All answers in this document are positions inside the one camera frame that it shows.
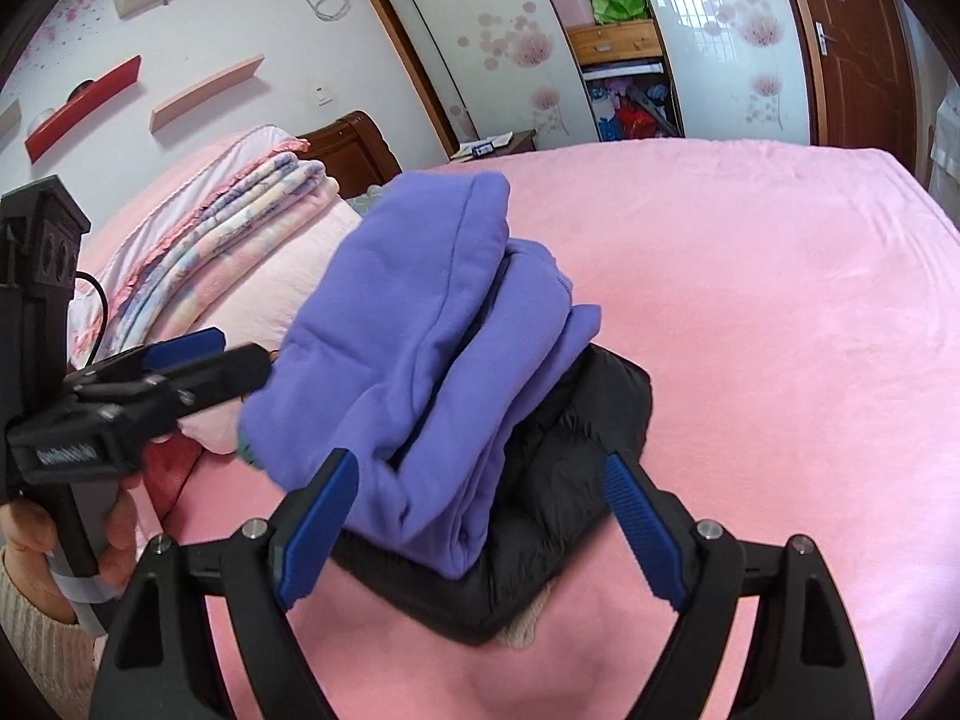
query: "human hand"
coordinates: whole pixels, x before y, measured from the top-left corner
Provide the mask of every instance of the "human hand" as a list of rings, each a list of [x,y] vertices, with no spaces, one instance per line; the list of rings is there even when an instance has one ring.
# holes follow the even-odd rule
[[[120,483],[104,524],[109,547],[100,555],[100,577],[118,587],[126,586],[136,565],[136,506],[127,490],[139,481],[133,477]],[[0,530],[7,540],[4,567],[13,586],[49,618],[76,623],[77,615],[47,567],[45,553],[56,546],[56,525],[46,509],[25,498],[11,501],[0,507]]]

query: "pink blanket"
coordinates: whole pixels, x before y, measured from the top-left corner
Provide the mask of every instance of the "pink blanket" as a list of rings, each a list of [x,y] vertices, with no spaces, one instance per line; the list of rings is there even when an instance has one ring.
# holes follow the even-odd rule
[[[960,632],[960,236],[876,151],[648,141],[525,154],[512,234],[543,241],[603,306],[599,343],[654,385],[643,462],[740,538],[817,539],[899,720]],[[168,519],[186,541],[280,499],[206,456]],[[227,684],[256,717],[223,605]],[[560,578],[534,645],[473,650],[336,566],[291,620],[343,720],[620,720],[673,624],[613,522]],[[706,717],[726,717],[743,604]]]

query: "shelf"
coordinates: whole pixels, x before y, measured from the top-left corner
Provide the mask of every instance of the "shelf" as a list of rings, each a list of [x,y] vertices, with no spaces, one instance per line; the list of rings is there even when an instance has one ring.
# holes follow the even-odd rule
[[[24,142],[32,163],[37,162],[50,146],[64,137],[81,119],[93,113],[114,95],[133,86],[140,75],[140,57],[135,56],[86,87],[63,108],[47,119]]]
[[[600,79],[621,79],[624,76],[651,76],[664,73],[661,62],[613,62],[610,65],[596,65],[584,70],[584,81]]]
[[[262,62],[263,55],[258,53],[251,59],[228,67],[195,83],[189,89],[185,89],[179,95],[167,100],[166,103],[160,103],[150,115],[150,132],[157,132],[158,129],[166,127],[167,124],[173,122],[177,117],[181,117],[187,111],[192,111],[198,105],[206,103],[210,98],[216,97],[216,95],[247,79],[252,79]]]
[[[20,124],[20,99],[13,100],[7,109],[0,113],[0,138]]]

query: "wooden door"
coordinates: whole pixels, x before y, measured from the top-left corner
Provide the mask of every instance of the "wooden door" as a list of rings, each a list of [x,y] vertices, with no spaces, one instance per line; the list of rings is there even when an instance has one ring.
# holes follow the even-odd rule
[[[821,138],[820,145],[882,148],[914,172],[916,92],[896,3],[806,2],[813,23],[805,25],[805,29],[811,33],[811,50],[819,50],[824,76],[827,141]],[[816,34],[817,23],[821,25],[822,41]],[[813,56],[811,62],[816,63],[817,59]]]

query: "sleeve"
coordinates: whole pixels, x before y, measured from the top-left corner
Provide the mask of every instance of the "sleeve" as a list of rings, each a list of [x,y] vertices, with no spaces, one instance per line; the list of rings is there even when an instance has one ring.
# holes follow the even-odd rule
[[[94,640],[79,625],[42,614],[7,575],[0,549],[0,624],[27,673],[54,712],[64,720],[85,720],[93,693]]]

